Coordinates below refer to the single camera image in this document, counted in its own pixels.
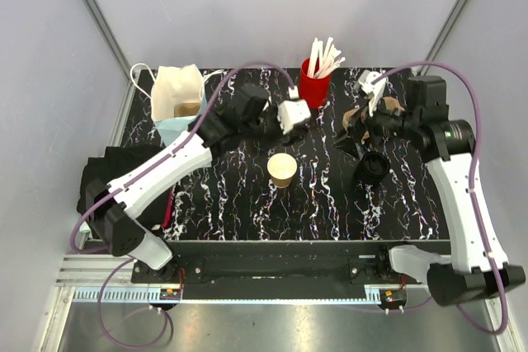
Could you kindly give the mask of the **single brown paper cup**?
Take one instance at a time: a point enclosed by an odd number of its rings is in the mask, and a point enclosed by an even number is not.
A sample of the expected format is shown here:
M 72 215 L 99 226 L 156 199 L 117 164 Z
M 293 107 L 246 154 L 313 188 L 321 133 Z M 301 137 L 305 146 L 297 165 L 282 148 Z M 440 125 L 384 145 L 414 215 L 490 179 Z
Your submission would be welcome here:
M 274 154 L 269 158 L 266 167 L 271 181 L 277 188 L 289 186 L 298 169 L 297 161 L 287 153 Z

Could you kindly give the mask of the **light blue paper bag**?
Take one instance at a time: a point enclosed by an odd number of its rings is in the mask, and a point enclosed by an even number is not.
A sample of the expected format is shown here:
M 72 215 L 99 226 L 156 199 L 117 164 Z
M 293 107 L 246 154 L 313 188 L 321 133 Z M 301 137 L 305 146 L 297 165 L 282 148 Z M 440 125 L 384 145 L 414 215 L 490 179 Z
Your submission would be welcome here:
M 146 72 L 153 82 L 150 93 L 133 77 L 133 72 L 138 67 L 141 67 L 141 71 Z M 156 74 L 146 63 L 136 63 L 130 68 L 130 80 L 133 86 L 149 99 L 151 119 L 165 146 L 172 144 L 187 130 L 190 122 L 204 113 L 207 106 L 205 83 L 220 73 L 222 70 L 203 76 L 195 64 L 181 68 L 160 66 Z M 201 103 L 199 113 L 194 117 L 174 117 L 175 107 L 187 102 Z

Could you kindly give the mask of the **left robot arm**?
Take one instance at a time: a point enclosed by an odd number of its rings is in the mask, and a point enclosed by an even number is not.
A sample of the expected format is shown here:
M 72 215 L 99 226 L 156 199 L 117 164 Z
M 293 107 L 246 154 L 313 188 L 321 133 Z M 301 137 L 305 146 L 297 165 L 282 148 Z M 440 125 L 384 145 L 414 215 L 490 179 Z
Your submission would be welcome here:
M 247 84 L 230 101 L 207 107 L 188 130 L 134 170 L 107 183 L 91 182 L 82 219 L 114 257 L 141 261 L 156 280 L 170 282 L 177 276 L 178 263 L 168 244 L 140 224 L 143 211 L 179 180 L 243 141 L 276 146 L 301 140 L 310 118 L 306 101 L 273 104 L 264 88 Z

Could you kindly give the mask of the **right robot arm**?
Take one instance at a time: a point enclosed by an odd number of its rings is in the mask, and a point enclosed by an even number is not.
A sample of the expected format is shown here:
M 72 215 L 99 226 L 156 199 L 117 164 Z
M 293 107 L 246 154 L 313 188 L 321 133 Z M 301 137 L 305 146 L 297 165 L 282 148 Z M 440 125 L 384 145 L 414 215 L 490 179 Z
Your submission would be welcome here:
M 405 275 L 425 284 L 442 307 L 495 298 L 526 282 L 522 266 L 510 264 L 493 229 L 478 179 L 476 138 L 465 120 L 450 120 L 446 82 L 438 76 L 411 77 L 406 105 L 384 95 L 387 80 L 365 70 L 354 88 L 367 100 L 349 110 L 335 148 L 358 158 L 356 188 L 377 188 L 389 174 L 389 159 L 375 149 L 379 138 L 409 141 L 438 191 L 450 235 L 450 256 L 408 242 L 380 249 L 379 280 Z

